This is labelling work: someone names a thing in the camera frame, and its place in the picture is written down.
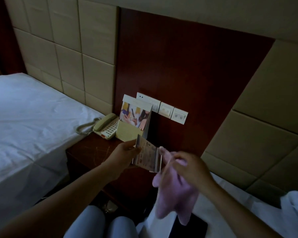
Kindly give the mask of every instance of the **leg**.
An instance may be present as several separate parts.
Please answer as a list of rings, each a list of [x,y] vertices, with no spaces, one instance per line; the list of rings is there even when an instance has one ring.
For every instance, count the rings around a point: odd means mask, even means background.
[[[67,230],[64,238],[102,238],[105,215],[94,205],[87,206]]]
[[[120,216],[111,222],[107,238],[138,238],[138,233],[131,219]]]

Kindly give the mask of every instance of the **person's right arm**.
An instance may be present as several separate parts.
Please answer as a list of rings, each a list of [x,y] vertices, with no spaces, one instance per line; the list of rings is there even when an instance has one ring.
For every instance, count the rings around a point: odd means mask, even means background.
[[[182,151],[175,158],[187,161],[187,166],[174,162],[173,167],[215,205],[238,238],[281,237],[221,188],[201,158]]]

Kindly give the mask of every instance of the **light switch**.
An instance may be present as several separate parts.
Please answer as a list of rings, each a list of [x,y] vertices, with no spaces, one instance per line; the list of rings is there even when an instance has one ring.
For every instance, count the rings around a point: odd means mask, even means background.
[[[149,97],[147,95],[141,94],[141,93],[137,93],[136,99],[141,99],[147,103],[152,104],[153,112],[157,113],[159,111],[159,107],[160,107],[160,103],[161,103],[159,100]]]
[[[176,121],[180,124],[184,124],[188,116],[188,112],[178,108],[173,109],[171,120]]]
[[[160,115],[162,115],[162,116],[167,117],[168,119],[171,119],[171,115],[172,115],[173,109],[174,109],[173,106],[161,102],[161,104],[160,104],[160,108],[159,108],[159,112],[158,112],[158,113],[159,113]]]

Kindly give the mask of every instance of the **person's left hand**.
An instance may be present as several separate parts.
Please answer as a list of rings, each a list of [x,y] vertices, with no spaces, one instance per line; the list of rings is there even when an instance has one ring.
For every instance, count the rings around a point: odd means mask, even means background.
[[[136,140],[119,144],[111,155],[102,163],[113,175],[113,180],[118,179],[124,169],[128,168],[133,158],[140,153],[141,148],[134,148]]]

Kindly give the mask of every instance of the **person's left arm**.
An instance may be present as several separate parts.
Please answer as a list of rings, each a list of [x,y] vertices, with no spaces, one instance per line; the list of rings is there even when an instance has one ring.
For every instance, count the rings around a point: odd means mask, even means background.
[[[136,140],[119,144],[100,166],[10,221],[3,237],[62,237],[101,189],[116,180],[140,152]]]

